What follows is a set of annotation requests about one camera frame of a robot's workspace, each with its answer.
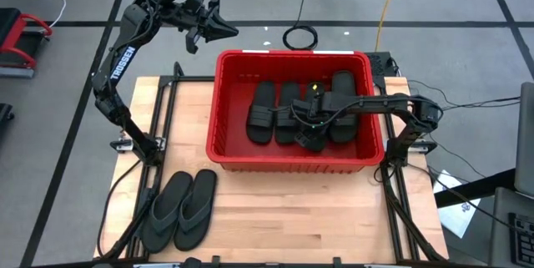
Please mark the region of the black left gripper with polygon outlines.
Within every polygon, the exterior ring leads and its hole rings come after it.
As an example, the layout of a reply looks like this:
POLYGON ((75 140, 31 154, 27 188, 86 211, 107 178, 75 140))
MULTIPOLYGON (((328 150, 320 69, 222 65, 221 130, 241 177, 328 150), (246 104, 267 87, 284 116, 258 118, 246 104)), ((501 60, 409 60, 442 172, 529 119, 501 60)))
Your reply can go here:
POLYGON ((220 0, 209 0, 209 6, 196 13, 184 8, 184 2, 172 2, 164 6, 164 21, 185 32, 185 47, 188 53, 196 54, 197 42, 204 38, 206 43, 232 38, 239 30, 225 21, 219 14, 220 0))

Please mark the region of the black slide sandal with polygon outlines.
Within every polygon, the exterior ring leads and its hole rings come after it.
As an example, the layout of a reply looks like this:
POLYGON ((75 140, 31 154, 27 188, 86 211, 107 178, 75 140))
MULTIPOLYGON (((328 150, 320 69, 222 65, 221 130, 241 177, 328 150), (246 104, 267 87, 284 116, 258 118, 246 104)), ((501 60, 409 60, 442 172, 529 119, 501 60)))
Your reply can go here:
POLYGON ((275 85, 270 81, 258 84, 249 106, 246 134, 256 144, 268 144, 274 127, 275 85))
MULTIPOLYGON (((322 85, 320 94, 325 92, 325 86, 323 83, 312 82, 312 83, 309 83, 306 87, 305 97, 313 93, 313 90, 311 88, 313 83, 319 83, 322 85)), ((304 127, 300 127, 300 131, 296 137, 296 142, 305 149, 308 149, 313 152, 320 152, 326 146, 325 131, 326 131, 326 127, 322 129, 317 129, 317 130, 306 129, 304 127)))
POLYGON ((293 117, 290 109, 294 99, 300 99, 300 86, 294 82, 283 83, 275 114, 275 141, 277 144, 293 144, 299 131, 299 123, 293 117))
MULTIPOLYGON (((349 71, 339 71, 333 75, 331 91, 348 96, 355 96, 354 74, 349 71)), ((357 114, 345 114, 339 116, 329 128, 330 140, 337 144, 349 143, 358 131, 359 116, 357 114)))

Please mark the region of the black flip-flop sandal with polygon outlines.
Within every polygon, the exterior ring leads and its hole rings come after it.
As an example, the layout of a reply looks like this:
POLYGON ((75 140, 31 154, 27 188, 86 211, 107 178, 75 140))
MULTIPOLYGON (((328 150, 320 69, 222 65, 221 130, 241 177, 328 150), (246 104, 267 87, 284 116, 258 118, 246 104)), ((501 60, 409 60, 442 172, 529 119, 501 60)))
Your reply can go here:
POLYGON ((200 170, 184 197, 178 215, 178 227, 174 233, 174 245, 180 251, 190 251, 199 246, 209 231, 218 176, 211 169, 200 170))
POLYGON ((140 238, 147 252, 159 253, 169 243, 178 225, 179 207, 192 183, 189 173, 176 172, 154 199, 141 228, 140 238))

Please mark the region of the red plastic bin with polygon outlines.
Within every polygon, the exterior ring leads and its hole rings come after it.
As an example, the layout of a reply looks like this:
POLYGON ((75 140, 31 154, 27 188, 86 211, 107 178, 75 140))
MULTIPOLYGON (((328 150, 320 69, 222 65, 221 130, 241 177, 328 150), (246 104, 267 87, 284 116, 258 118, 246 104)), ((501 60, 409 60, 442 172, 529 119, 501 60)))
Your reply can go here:
POLYGON ((273 82, 275 96, 279 96, 283 83, 297 83, 301 91, 314 81, 329 87, 335 72, 349 71, 354 74, 357 94, 374 95, 370 61, 364 53, 354 52, 353 55, 313 54, 313 51, 227 50, 221 53, 214 76, 206 143, 208 157, 231 171, 342 174, 379 164, 385 147, 375 114, 360 117, 354 140, 347 144, 328 143, 320 152, 275 141, 256 144, 245 131, 254 91, 263 81, 273 82))

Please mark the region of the black perforated box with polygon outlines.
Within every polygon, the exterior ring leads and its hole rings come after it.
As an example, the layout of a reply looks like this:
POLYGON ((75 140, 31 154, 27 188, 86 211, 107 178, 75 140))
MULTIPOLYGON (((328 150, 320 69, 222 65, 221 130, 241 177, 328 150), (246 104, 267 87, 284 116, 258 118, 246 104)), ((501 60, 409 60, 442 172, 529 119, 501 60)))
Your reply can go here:
POLYGON ((371 73, 374 77, 395 77, 397 75, 394 59, 390 52, 365 53, 370 61, 371 73))

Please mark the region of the silver base mounting plate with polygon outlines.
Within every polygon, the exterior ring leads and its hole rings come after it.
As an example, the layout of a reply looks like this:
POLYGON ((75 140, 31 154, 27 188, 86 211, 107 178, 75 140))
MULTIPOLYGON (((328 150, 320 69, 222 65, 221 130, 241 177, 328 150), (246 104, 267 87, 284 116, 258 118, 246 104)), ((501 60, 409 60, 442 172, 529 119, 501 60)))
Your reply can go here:
POLYGON ((416 141, 413 144, 413 147, 420 153, 420 154, 429 154, 431 151, 433 151, 437 147, 437 143, 433 141, 416 141))
MULTIPOLYGON (((160 150, 165 150, 166 148, 166 139, 158 137, 156 143, 160 150)), ((132 151, 134 149, 134 143, 131 139, 119 138, 118 140, 111 141, 109 143, 110 147, 117 151, 118 153, 124 153, 132 151)))

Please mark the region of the white paper sheet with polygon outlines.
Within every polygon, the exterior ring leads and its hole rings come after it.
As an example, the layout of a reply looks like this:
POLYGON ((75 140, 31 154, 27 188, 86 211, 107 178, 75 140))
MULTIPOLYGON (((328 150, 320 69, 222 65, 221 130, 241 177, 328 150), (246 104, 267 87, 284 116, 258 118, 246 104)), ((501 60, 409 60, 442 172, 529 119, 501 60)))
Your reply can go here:
MULTIPOLYGON (((456 177, 446 170, 442 170, 437 177, 437 181, 433 184, 433 192, 440 193, 446 191, 447 188, 452 189, 459 185, 461 185, 461 182, 456 177)), ((471 204, 463 202, 440 208, 438 214, 441 224, 455 236, 462 239, 476 213, 474 205, 479 205, 480 201, 480 199, 471 200, 471 204)))

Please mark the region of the black desk beam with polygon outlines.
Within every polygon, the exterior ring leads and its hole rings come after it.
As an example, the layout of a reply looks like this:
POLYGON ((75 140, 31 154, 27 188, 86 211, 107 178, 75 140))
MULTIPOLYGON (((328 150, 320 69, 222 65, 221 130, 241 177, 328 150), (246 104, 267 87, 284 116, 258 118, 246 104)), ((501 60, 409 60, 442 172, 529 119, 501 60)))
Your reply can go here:
POLYGON ((446 189, 434 193, 436 205, 443 208, 484 197, 493 196, 497 188, 515 189, 516 169, 509 169, 483 179, 456 187, 442 185, 446 189))

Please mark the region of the red and black cart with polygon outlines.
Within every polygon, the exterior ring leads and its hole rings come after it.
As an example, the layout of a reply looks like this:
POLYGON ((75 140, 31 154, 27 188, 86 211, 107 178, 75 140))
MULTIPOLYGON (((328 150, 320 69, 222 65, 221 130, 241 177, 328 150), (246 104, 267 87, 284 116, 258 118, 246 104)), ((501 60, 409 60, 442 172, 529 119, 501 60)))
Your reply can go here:
POLYGON ((17 8, 0 8, 0 77, 32 78, 39 49, 52 34, 40 18, 17 8))

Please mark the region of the grey monitor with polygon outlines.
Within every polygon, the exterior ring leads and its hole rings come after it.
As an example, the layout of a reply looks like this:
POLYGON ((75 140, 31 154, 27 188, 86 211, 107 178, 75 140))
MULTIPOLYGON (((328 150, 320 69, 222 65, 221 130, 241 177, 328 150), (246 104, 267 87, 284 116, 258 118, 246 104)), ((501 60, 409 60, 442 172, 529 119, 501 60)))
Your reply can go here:
POLYGON ((515 187, 534 197, 534 83, 521 85, 515 187))

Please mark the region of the grey desk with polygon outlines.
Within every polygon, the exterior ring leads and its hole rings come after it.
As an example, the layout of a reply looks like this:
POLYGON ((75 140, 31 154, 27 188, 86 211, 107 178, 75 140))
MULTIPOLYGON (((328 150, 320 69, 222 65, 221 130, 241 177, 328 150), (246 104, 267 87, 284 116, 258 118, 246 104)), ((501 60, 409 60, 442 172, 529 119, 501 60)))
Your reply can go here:
POLYGON ((497 188, 493 215, 496 220, 491 227, 489 266, 498 268, 524 268, 511 261, 510 232, 513 229, 509 213, 534 217, 534 197, 517 189, 497 188))

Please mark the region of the black keyboard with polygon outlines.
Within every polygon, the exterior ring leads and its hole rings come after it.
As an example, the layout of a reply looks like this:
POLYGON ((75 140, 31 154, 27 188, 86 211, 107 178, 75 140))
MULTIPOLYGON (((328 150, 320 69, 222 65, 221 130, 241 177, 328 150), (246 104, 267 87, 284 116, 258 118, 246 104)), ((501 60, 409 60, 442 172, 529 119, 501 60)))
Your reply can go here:
POLYGON ((511 261, 524 268, 534 268, 534 217, 509 213, 511 261))

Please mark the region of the black aluminium frame rail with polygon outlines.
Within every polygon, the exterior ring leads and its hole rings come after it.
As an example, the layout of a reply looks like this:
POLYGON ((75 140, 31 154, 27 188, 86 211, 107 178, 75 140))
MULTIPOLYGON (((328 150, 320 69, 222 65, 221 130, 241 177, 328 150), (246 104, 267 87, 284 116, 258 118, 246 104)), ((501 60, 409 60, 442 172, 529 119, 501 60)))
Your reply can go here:
MULTIPOLYGON (((178 92, 179 81, 183 79, 184 72, 179 63, 174 64, 174 73, 165 77, 159 83, 154 112, 150 125, 150 133, 154 134, 156 131, 156 123, 159 120, 159 115, 162 108, 164 90, 169 90, 167 99, 167 108, 164 113, 164 128, 160 138, 167 138, 170 135, 171 119, 174 115, 174 104, 178 92)), ((111 249, 99 255, 106 259, 117 259, 123 253, 130 256, 136 250, 140 250, 143 255, 149 255, 141 242, 141 228, 148 215, 151 204, 154 199, 160 194, 168 181, 164 181, 164 164, 167 154, 167 147, 165 150, 160 150, 155 140, 155 154, 145 159, 139 160, 134 167, 142 166, 141 179, 139 184, 139 194, 137 197, 137 204, 134 207, 132 221, 127 226, 124 233, 119 237, 111 249)), ((174 244, 174 234, 171 237, 169 244, 174 244)))
POLYGON ((409 148, 422 134, 429 134, 437 128, 443 111, 435 102, 424 97, 406 96, 404 93, 395 93, 392 97, 400 101, 387 101, 382 111, 389 138, 385 157, 377 170, 385 193, 395 260, 403 260, 397 225, 397 221, 401 220, 407 231, 408 247, 413 260, 418 261, 419 253, 422 252, 429 261, 444 261, 445 258, 425 239, 411 219, 402 173, 402 168, 408 165, 409 148))

